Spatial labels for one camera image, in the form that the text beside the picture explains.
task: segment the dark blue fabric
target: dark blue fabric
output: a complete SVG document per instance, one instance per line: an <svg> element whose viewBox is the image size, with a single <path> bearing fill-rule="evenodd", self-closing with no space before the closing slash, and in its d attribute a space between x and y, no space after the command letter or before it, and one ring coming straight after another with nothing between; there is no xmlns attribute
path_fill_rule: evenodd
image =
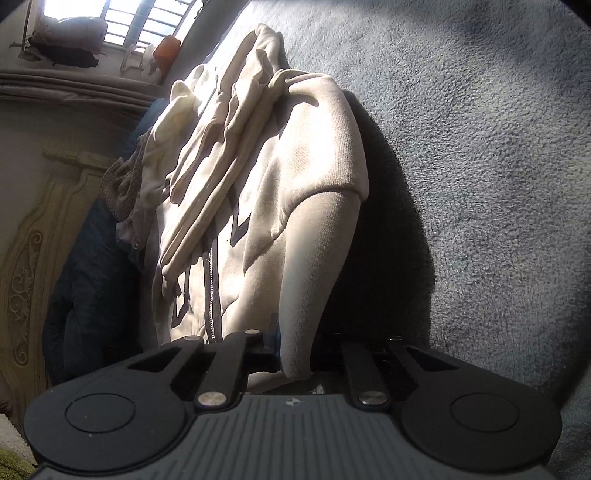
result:
<svg viewBox="0 0 591 480"><path fill-rule="evenodd" d="M43 355L54 385L112 363L116 351L139 353L138 271L117 247L115 225L96 200L50 297Z"/></svg>
<svg viewBox="0 0 591 480"><path fill-rule="evenodd" d="M148 108L148 111L139 121L138 126L135 127L135 130L131 132L131 135L125 140L119 154L120 157L129 158L134 153L135 147L138 144L138 138L154 126L156 120L162 112L164 112L168 103L169 100L167 98L159 98L150 106L150 108Z"/></svg>

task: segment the metal rivet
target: metal rivet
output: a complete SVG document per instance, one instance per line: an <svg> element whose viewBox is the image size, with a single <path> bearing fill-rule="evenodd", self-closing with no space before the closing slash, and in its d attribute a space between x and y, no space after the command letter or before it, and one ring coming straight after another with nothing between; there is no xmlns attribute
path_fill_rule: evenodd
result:
<svg viewBox="0 0 591 480"><path fill-rule="evenodd" d="M388 396L384 392L368 391L359 396L359 401L363 405L384 405L388 401Z"/></svg>
<svg viewBox="0 0 591 480"><path fill-rule="evenodd" d="M219 407L226 403L227 399L222 392L205 392L199 395L197 401L206 407Z"/></svg>

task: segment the ribbed gray panel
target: ribbed gray panel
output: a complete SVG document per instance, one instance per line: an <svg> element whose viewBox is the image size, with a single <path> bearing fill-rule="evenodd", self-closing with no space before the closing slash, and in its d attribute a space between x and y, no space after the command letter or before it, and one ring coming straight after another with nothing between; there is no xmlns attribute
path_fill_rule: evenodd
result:
<svg viewBox="0 0 591 480"><path fill-rule="evenodd" d="M35 480L71 480L44 469ZM504 476L464 473L409 445L384 414L341 395L246 395L200 416L169 455L118 480L551 480L542 467Z"/></svg>

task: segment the ornate headboard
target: ornate headboard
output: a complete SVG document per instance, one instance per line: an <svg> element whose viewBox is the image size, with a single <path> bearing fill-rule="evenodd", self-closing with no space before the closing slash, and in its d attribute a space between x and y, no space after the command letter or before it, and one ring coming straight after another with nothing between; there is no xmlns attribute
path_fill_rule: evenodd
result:
<svg viewBox="0 0 591 480"><path fill-rule="evenodd" d="M80 180L47 178L41 201L21 222L0 270L0 401L12 405L16 426L22 425L31 400L50 385L41 351L47 303L101 177L113 162L52 150L44 156L77 165Z"/></svg>

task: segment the green fabric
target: green fabric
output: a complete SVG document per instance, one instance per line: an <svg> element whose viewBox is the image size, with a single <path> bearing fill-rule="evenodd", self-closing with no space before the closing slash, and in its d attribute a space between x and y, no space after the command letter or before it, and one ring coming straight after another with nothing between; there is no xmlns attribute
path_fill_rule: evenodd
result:
<svg viewBox="0 0 591 480"><path fill-rule="evenodd" d="M10 450L0 450L0 480L24 480L35 471L26 460Z"/></svg>

